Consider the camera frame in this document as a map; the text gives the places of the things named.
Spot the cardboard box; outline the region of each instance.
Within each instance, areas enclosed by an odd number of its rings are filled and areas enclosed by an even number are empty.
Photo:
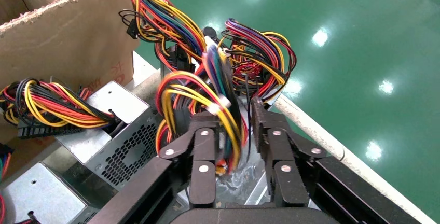
[[[55,76],[96,90],[132,79],[132,50],[118,11],[130,0],[0,0],[0,88]],[[16,135],[0,118],[0,142]]]

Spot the power supply unit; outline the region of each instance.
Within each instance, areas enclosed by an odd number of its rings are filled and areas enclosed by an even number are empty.
[[[33,215],[40,223],[86,224],[99,211],[70,184],[37,163],[2,190],[5,223],[19,223]]]
[[[156,117],[148,104],[114,81],[87,102],[101,111],[115,113],[127,124],[113,138],[101,129],[56,136],[85,167],[120,190],[152,157],[156,156]]]

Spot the black connector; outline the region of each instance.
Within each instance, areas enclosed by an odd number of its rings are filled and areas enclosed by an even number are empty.
[[[170,58],[174,64],[176,64],[177,70],[183,70],[190,73],[194,73],[196,71],[196,65],[190,63],[191,61],[188,58],[188,54],[185,53],[179,45],[173,45],[169,49]]]
[[[206,26],[203,28],[203,35],[210,37],[213,41],[217,41],[217,31],[214,28]]]
[[[3,111],[6,111],[6,108],[8,107],[8,104],[6,101],[0,102],[0,109]]]
[[[130,21],[130,25],[127,28],[127,34],[131,36],[133,39],[137,39],[139,37],[138,25],[136,23],[136,18],[133,18]]]
[[[19,137],[20,139],[64,135],[64,134],[78,133],[83,131],[83,128],[76,127],[72,124],[67,124],[63,127],[50,127],[48,125],[34,127],[34,126],[28,126],[22,121],[18,122],[17,128],[18,128],[17,137]]]
[[[179,108],[174,110],[174,118],[176,120],[176,133],[181,136],[185,134],[189,129],[189,123],[191,122],[191,114],[188,108]]]
[[[0,156],[6,155],[6,154],[12,154],[13,149],[7,145],[0,144]]]

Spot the green floor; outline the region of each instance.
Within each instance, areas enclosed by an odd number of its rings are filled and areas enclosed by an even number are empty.
[[[440,0],[171,0],[201,27],[284,34],[284,93],[440,221]],[[136,50],[158,66],[151,44]]]

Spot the silver metal box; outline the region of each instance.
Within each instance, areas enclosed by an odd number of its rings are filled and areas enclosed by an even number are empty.
[[[88,169],[120,190],[156,155],[157,122],[149,105],[114,81],[88,100],[93,107],[108,111],[128,124],[113,139],[103,130],[57,136],[56,139]]]
[[[31,211],[40,223],[86,224],[99,210],[42,163],[18,177],[2,195],[7,224],[28,220]]]

